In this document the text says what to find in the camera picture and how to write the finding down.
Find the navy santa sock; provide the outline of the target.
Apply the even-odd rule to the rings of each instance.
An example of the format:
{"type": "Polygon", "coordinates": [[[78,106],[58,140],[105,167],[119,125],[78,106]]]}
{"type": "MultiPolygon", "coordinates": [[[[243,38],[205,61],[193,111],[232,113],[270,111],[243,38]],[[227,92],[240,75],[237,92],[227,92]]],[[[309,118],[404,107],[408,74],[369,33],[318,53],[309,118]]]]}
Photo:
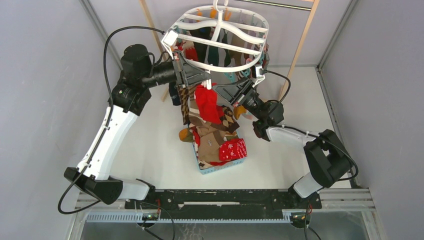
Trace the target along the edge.
{"type": "Polygon", "coordinates": [[[178,85],[175,82],[169,83],[168,92],[169,92],[169,96],[171,98],[172,104],[174,106],[180,106],[181,100],[180,100],[178,85]]]}

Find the white clothes clip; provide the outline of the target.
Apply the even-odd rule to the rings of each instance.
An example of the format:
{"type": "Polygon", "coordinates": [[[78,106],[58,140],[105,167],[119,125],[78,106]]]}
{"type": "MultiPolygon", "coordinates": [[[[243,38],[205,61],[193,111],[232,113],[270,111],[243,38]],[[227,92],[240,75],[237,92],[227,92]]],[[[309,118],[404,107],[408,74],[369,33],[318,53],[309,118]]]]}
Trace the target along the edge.
{"type": "Polygon", "coordinates": [[[207,90],[212,89],[212,81],[211,79],[205,80],[202,82],[202,86],[205,87],[207,90]]]}

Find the long red sock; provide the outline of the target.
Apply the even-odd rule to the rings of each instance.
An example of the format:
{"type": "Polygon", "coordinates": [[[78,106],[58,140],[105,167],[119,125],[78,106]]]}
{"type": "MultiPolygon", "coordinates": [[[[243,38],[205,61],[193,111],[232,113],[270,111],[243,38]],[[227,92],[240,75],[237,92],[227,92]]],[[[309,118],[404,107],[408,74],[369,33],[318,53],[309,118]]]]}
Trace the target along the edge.
{"type": "Polygon", "coordinates": [[[203,120],[213,124],[222,123],[224,110],[222,106],[217,105],[218,95],[214,90],[198,85],[194,91],[194,98],[203,120]]]}

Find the white round clip hanger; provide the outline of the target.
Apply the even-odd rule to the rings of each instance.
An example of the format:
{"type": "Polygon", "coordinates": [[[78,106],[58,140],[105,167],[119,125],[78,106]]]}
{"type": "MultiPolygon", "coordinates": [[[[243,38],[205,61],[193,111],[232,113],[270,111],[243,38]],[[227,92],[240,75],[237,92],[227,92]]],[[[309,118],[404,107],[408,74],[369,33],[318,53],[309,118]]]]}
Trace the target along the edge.
{"type": "Polygon", "coordinates": [[[267,47],[269,28],[259,13],[231,7],[228,1],[220,5],[216,0],[187,10],[169,27],[178,33],[173,52],[181,42],[205,47],[207,56],[222,53],[218,64],[186,57],[196,67],[220,73],[240,72],[259,64],[267,47]]]}

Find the brown striped sock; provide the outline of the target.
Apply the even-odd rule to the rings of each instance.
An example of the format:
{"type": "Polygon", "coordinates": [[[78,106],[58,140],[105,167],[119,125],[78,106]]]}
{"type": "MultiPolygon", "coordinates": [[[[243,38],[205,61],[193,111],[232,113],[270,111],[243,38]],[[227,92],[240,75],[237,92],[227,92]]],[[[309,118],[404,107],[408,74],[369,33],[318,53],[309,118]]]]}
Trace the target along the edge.
{"type": "Polygon", "coordinates": [[[193,87],[188,89],[188,93],[189,93],[188,119],[189,119],[190,123],[193,124],[194,126],[202,126],[204,124],[204,121],[200,116],[200,111],[199,111],[198,105],[197,105],[196,100],[195,100],[195,90],[196,90],[196,88],[197,88],[196,86],[193,86],[193,87]]]}

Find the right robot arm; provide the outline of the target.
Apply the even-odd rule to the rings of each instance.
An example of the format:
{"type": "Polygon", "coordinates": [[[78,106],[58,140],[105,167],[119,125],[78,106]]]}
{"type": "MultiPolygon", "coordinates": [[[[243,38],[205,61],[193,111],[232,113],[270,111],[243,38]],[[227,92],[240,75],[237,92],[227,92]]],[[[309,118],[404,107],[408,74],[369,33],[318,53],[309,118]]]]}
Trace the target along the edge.
{"type": "Polygon", "coordinates": [[[278,100],[261,100],[251,80],[214,85],[212,90],[233,107],[242,106],[256,117],[252,126],[258,138],[290,145],[304,153],[309,173],[289,188],[289,203],[293,207],[302,208],[313,193],[344,181],[344,175],[351,169],[358,170],[334,131],[326,129],[313,134],[283,124],[282,103],[278,100]]]}

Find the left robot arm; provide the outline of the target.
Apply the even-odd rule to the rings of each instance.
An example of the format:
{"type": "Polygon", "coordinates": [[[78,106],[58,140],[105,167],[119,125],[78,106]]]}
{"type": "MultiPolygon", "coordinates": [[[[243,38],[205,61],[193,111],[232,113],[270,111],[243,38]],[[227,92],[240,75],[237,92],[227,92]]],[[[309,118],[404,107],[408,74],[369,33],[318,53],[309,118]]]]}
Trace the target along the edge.
{"type": "Polygon", "coordinates": [[[143,180],[123,180],[111,176],[113,160],[136,119],[151,98],[150,89],[175,83],[182,87],[210,80],[209,71],[191,64],[177,50],[171,59],[154,63],[154,56],[146,46],[134,44],[124,50],[120,59],[123,70],[117,85],[109,95],[104,120],[86,156],[76,167],[67,167],[64,177],[72,186],[110,205],[116,200],[137,200],[149,209],[157,196],[152,185],[143,180]]]}

